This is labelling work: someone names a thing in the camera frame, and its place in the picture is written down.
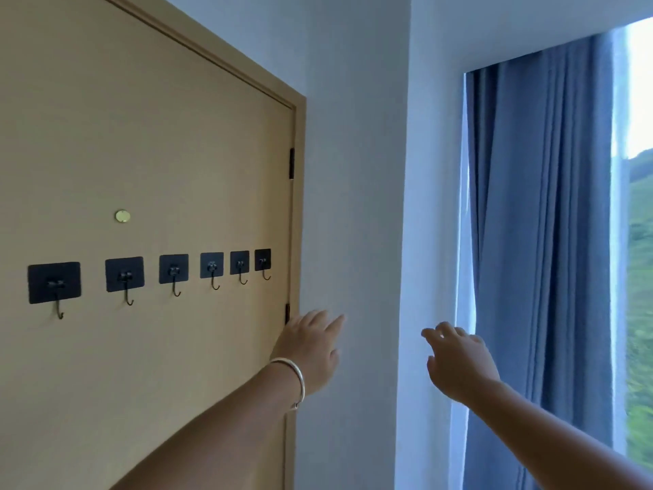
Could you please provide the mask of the person's right hand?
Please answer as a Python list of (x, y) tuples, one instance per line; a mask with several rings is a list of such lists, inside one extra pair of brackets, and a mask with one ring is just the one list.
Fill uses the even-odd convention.
[(484, 341), (448, 322), (421, 332), (438, 362), (440, 391), (473, 408), (501, 383), (499, 371)]

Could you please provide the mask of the person's left hand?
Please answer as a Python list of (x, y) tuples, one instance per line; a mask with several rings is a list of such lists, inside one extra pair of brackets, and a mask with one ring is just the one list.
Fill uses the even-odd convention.
[(287, 367), (298, 381), (298, 393), (292, 408), (296, 410), (306, 396), (313, 395), (331, 380), (339, 362), (336, 343), (316, 334), (300, 332), (290, 319), (277, 339), (270, 356), (271, 364)]

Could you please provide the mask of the person's right forearm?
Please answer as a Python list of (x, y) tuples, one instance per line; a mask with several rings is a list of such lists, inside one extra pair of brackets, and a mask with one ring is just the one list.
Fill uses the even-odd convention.
[(501, 381), (464, 387), (458, 401), (501, 439), (542, 490), (653, 490), (653, 477)]

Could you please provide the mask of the person's left forearm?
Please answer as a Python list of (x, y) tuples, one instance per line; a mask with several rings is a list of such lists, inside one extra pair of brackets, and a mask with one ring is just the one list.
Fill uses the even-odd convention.
[(272, 429), (292, 410), (298, 381), (267, 364), (191, 420), (110, 490), (233, 490), (247, 479)]

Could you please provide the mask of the white sheer curtain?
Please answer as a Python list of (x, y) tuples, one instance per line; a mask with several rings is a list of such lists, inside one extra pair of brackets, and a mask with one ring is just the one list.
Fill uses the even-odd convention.
[[(466, 332), (473, 333), (475, 332), (476, 314), (469, 200), (468, 108), (465, 77), (462, 78), (461, 125), (455, 325)], [(458, 402), (452, 403), (449, 443), (449, 490), (463, 490), (468, 417), (467, 407)]]

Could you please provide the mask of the blue pleated curtain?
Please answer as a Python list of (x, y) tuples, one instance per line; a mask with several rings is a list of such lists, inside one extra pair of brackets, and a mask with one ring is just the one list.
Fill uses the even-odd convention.
[(613, 445), (613, 38), (466, 74), (476, 333), (501, 379)]

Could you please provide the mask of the row of black adhesive hooks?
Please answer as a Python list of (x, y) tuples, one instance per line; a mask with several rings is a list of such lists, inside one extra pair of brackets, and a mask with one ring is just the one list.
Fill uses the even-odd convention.
[[(271, 279), (272, 251), (270, 248), (256, 249), (254, 259), (248, 250), (232, 251), (225, 259), (223, 252), (204, 252), (200, 254), (199, 277), (209, 279), (212, 290), (219, 290), (216, 279), (223, 277), (225, 269), (235, 275), (241, 285), (247, 284), (244, 275), (251, 270), (260, 273), (265, 281)], [(177, 284), (190, 277), (189, 254), (167, 254), (159, 256), (158, 283), (169, 285), (172, 296), (179, 297)], [(53, 304), (53, 312), (62, 320), (65, 313), (61, 302), (82, 295), (82, 272), (78, 262), (32, 264), (28, 266), (29, 304)], [(123, 293), (124, 303), (134, 304), (130, 297), (132, 289), (145, 286), (145, 265), (142, 256), (113, 258), (104, 262), (105, 289), (109, 293)]]

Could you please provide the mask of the glass window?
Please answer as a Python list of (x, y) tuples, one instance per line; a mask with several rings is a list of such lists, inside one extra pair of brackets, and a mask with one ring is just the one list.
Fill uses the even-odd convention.
[(653, 473), (653, 16), (613, 32), (614, 447)]

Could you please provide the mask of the tan wooden door frame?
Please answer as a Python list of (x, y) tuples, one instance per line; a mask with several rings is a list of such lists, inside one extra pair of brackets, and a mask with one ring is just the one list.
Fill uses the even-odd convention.
[[(114, 483), (177, 429), (264, 367), (298, 310), (306, 106), (272, 78), (244, 70), (223, 42), (163, 0), (94, 0), (112, 30), (109, 99), (115, 198), (135, 214), (108, 227), (98, 260), (143, 256), (148, 287), (136, 311), (104, 300), (102, 386), (116, 407), (103, 440), (104, 479)], [(295, 179), (289, 150), (295, 148)], [(225, 269), (220, 289), (200, 279), (200, 254), (272, 251), (272, 276), (241, 285)], [(158, 283), (159, 256), (189, 254), (181, 296)]]

